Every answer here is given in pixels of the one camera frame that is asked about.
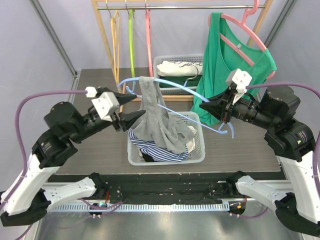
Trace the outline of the grey tank top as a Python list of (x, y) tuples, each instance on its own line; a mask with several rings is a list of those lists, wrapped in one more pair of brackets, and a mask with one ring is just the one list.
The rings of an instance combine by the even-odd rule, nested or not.
[(131, 126), (140, 140), (154, 141), (157, 147), (175, 154), (188, 150), (186, 144), (194, 138), (193, 131), (181, 119), (169, 115), (159, 83), (153, 77), (141, 76), (138, 80), (142, 99), (140, 109), (145, 113)]

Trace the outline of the blue plastic hanger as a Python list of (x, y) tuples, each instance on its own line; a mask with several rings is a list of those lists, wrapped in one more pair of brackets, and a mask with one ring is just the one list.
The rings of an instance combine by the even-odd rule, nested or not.
[[(139, 80), (139, 77), (126, 78), (126, 79), (124, 79), (122, 81), (117, 80), (116, 81), (116, 86), (120, 87), (126, 82), (134, 82), (134, 81), (138, 81), (138, 80)], [(168, 80), (160, 79), (160, 78), (156, 78), (155, 81), (158, 82), (158, 83), (168, 84), (168, 85), (170, 85), (172, 87), (175, 87), (175, 88), (179, 88), (179, 89), (181, 89), (181, 90), (183, 90), (185, 92), (190, 93), (193, 96), (196, 96), (196, 97), (200, 98), (202, 101), (204, 101), (206, 103), (209, 102), (209, 100), (207, 98), (205, 98), (204, 96), (202, 96), (199, 93), (195, 92), (194, 90), (187, 88), (184, 85), (180, 85), (180, 84), (177, 84), (177, 83), (174, 83), (174, 82), (170, 82)], [(227, 130), (221, 130), (222, 127), (225, 125), (224, 123), (221, 123), (221, 125), (218, 128), (218, 130), (213, 129), (213, 128), (209, 127), (209, 126), (205, 126), (204, 124), (200, 123), (199, 121), (198, 122), (196, 121), (196, 123), (201, 125), (201, 126), (203, 126), (203, 127), (205, 127), (205, 128), (208, 128), (208, 129), (210, 129), (210, 130), (212, 130), (212, 131), (214, 131), (214, 132), (216, 132), (218, 134), (227, 134), (228, 133)], [(230, 132), (231, 132), (231, 138), (234, 139), (235, 138), (234, 127), (233, 127), (233, 125), (231, 123), (227, 123), (227, 125), (229, 126), (229, 129), (230, 129)]]

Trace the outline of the black tank top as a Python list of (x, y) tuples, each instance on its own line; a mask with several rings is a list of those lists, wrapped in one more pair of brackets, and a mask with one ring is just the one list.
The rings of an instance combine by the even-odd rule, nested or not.
[(145, 161), (146, 163), (153, 163), (153, 162), (155, 162), (154, 159), (153, 159), (150, 155), (145, 154), (145, 153), (142, 153), (142, 158), (144, 159), (144, 161)]

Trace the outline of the blue white striped tank top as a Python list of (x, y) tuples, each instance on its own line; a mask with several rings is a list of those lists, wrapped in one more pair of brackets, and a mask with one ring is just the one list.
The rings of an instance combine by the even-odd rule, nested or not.
[(166, 147), (156, 145), (154, 140), (139, 139), (132, 130), (128, 131), (129, 140), (141, 152), (142, 156), (150, 156), (154, 162), (181, 163), (190, 156), (187, 146), (182, 153), (174, 153)]

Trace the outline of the green tank top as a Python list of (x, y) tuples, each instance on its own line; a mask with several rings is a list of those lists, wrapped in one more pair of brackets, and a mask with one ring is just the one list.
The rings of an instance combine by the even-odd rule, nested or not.
[[(253, 61), (254, 65), (250, 65), (224, 42), (220, 37), (221, 34), (234, 45), (241, 45), (240, 50)], [(227, 20), (221, 17), (221, 13), (213, 12), (203, 57), (202, 77), (196, 92), (207, 99), (221, 94), (228, 87), (227, 77), (236, 69), (241, 69), (251, 75), (251, 85), (259, 85), (277, 70), (277, 66), (268, 49), (263, 51), (247, 46), (233, 33)]]

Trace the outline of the yellow plastic hanger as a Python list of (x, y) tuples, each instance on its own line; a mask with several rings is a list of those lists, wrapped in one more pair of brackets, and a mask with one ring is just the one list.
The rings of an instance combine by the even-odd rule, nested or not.
[(112, 37), (112, 56), (114, 71), (114, 80), (116, 85), (120, 82), (120, 14), (116, 10), (110, 19), (111, 37)]

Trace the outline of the lime green hanger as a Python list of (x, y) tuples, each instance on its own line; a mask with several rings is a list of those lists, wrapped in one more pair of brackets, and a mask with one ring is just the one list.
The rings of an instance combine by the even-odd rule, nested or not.
[(130, 9), (128, 11), (128, 41), (129, 41), (129, 59), (130, 59), (130, 71), (131, 76), (135, 75), (135, 37), (134, 37), (134, 23), (135, 23), (135, 11)]

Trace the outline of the pink hanger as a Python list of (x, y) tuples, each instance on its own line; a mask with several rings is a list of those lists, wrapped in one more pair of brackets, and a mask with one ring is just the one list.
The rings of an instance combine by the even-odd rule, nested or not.
[[(204, 53), (203, 75), (214, 80), (226, 76), (235, 69), (248, 72), (255, 81), (271, 79), (277, 70), (270, 51), (247, 26), (247, 18), (258, 9), (259, 1), (244, 11), (238, 20), (229, 14), (213, 12), (208, 17), (209, 34)], [(240, 40), (229, 26), (234, 24), (244, 31), (256, 44), (253, 48)]]
[(150, 28), (150, 10), (145, 13), (145, 27), (146, 27), (146, 45), (148, 57), (149, 76), (153, 77), (153, 63), (152, 63), (152, 45), (151, 45), (151, 28)]

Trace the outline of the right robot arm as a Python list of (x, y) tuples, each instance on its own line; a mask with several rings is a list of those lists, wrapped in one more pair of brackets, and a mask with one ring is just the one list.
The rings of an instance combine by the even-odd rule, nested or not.
[(266, 131), (264, 140), (280, 159), (292, 191), (278, 191), (237, 171), (226, 179), (226, 193), (233, 198), (251, 197), (272, 210), (289, 230), (320, 235), (320, 181), (318, 150), (320, 142), (312, 130), (295, 119), (300, 98), (285, 85), (266, 85), (261, 101), (251, 95), (236, 99), (236, 86), (203, 101), (200, 108), (228, 123), (242, 120)]

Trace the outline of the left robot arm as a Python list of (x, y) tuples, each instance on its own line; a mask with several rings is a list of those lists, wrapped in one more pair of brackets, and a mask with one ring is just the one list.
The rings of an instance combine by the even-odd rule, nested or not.
[(134, 94), (106, 87), (87, 87), (82, 94), (92, 102), (86, 114), (81, 114), (72, 103), (61, 101), (44, 117), (47, 131), (35, 142), (30, 155), (23, 154), (23, 170), (11, 187), (0, 194), (3, 226), (32, 225), (56, 206), (82, 198), (100, 200), (107, 194), (109, 187), (96, 172), (54, 190), (44, 188), (45, 182), (77, 153), (76, 144), (108, 127), (125, 132), (145, 113), (119, 111), (122, 105), (136, 99)]

